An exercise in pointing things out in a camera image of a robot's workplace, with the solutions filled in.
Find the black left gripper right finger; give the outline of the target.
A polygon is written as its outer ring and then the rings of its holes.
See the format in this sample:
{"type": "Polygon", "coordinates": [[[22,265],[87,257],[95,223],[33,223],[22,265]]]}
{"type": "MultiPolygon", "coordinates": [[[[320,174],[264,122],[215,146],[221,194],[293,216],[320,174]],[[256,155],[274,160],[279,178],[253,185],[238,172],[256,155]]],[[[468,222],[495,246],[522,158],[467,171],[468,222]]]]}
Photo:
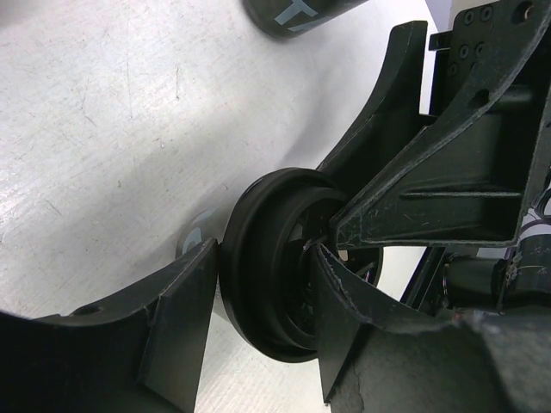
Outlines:
{"type": "Polygon", "coordinates": [[[445,321],[313,252],[323,399],[335,412],[547,412],[550,316],[445,321]]]}

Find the black paper coffee cup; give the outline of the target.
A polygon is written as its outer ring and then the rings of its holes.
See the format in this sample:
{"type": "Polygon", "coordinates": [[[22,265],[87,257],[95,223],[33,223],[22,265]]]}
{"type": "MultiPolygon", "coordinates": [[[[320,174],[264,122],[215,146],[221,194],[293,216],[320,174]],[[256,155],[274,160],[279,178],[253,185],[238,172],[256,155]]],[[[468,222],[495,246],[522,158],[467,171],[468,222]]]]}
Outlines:
{"type": "Polygon", "coordinates": [[[230,211],[226,206],[211,207],[193,217],[183,228],[177,240],[176,258],[209,238],[221,243],[229,217],[230,211]]]}

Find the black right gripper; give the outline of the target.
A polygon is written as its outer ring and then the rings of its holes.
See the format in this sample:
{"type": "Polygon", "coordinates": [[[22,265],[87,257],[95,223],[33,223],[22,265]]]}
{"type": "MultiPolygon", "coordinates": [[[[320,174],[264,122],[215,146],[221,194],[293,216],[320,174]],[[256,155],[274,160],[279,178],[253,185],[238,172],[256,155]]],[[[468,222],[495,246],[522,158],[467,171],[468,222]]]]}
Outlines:
{"type": "Polygon", "coordinates": [[[342,250],[503,247],[550,161],[550,4],[486,1],[448,32],[391,30],[360,114],[319,165],[348,197],[342,250]]]}

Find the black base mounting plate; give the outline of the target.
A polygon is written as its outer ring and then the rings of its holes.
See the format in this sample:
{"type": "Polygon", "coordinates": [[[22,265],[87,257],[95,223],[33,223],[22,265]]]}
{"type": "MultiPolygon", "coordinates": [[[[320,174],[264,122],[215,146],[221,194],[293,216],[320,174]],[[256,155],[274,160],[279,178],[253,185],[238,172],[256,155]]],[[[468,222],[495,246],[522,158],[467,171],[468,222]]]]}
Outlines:
{"type": "Polygon", "coordinates": [[[432,317],[548,316],[550,242],[523,240],[511,253],[430,247],[400,302],[432,317]]]}

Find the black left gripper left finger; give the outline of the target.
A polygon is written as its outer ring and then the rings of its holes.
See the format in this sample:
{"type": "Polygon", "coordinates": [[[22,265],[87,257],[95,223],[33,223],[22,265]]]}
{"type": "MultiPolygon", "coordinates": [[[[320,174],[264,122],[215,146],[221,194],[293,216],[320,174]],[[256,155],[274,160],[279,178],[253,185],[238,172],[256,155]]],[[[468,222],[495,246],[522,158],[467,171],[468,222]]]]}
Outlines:
{"type": "Polygon", "coordinates": [[[207,240],[67,316],[1,316],[4,412],[191,412],[217,278],[207,240]]]}

